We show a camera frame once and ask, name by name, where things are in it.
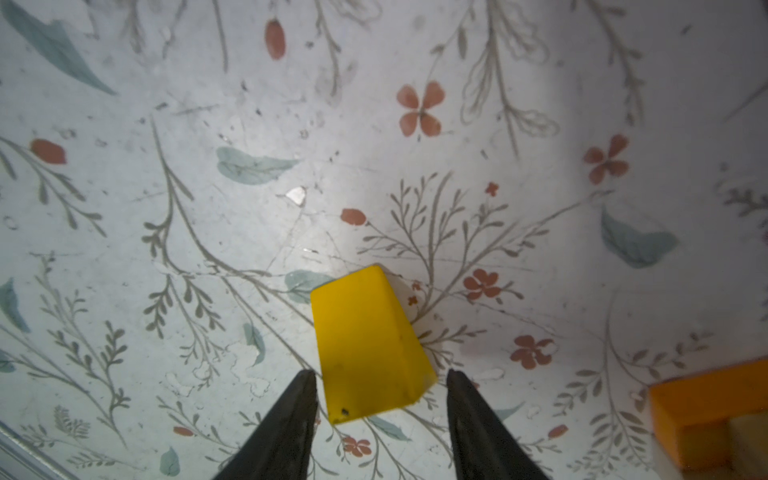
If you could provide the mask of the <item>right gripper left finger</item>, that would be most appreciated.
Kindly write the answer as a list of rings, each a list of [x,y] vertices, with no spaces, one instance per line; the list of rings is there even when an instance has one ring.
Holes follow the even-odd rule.
[[[318,410],[316,376],[296,374],[218,479],[305,479]]]

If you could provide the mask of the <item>small letter cube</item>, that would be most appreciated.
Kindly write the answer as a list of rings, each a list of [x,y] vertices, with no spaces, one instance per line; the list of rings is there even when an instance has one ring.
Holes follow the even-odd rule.
[[[767,478],[767,413],[729,420],[731,466],[741,479]]]

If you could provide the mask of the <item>orange yellow cylinder block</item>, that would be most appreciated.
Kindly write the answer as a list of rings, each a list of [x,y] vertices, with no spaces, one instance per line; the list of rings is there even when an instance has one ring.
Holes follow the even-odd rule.
[[[730,461],[728,422],[767,411],[767,360],[681,377],[648,390],[653,434],[683,471]]]

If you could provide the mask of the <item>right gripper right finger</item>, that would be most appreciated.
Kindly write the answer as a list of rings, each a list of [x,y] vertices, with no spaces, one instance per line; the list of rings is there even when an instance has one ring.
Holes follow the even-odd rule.
[[[469,378],[451,369],[447,412],[458,479],[547,480]]]

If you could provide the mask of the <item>yellow wood block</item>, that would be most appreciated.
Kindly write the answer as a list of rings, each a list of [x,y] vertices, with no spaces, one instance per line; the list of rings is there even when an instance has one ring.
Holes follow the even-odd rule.
[[[380,266],[314,289],[310,304],[331,423],[409,406],[437,383],[437,374]]]

